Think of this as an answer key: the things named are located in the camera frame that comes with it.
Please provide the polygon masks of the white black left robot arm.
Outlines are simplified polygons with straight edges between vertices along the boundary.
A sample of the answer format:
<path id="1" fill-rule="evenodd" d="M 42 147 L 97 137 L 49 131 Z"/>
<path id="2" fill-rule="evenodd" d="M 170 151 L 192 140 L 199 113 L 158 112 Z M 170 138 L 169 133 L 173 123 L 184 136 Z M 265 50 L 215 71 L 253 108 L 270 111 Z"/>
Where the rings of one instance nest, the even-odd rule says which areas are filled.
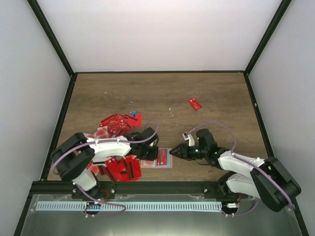
<path id="1" fill-rule="evenodd" d="M 114 138 L 96 139 L 75 133 L 51 153 L 51 172 L 63 181 L 72 181 L 94 199 L 100 194 L 96 175 L 88 170 L 88 164 L 104 166 L 110 157 L 136 157 L 154 160 L 158 154 L 159 136 L 151 127 L 143 132 L 133 132 Z"/>

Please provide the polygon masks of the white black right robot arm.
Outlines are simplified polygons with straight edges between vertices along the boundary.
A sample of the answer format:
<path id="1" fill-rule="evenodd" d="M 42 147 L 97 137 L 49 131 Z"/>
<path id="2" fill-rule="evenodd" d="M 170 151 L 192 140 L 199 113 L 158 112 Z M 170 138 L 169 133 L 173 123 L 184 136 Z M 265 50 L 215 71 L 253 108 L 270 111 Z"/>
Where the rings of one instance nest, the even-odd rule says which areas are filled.
<path id="1" fill-rule="evenodd" d="M 205 159 L 207 163 L 227 171 L 219 185 L 219 193 L 230 198 L 235 193 L 260 199 L 270 210 L 281 211 L 301 194 L 302 190 L 284 165 L 275 157 L 261 159 L 234 153 L 220 147 L 208 129 L 198 130 L 197 143 L 188 132 L 183 133 L 185 143 L 169 152 L 187 161 Z"/>

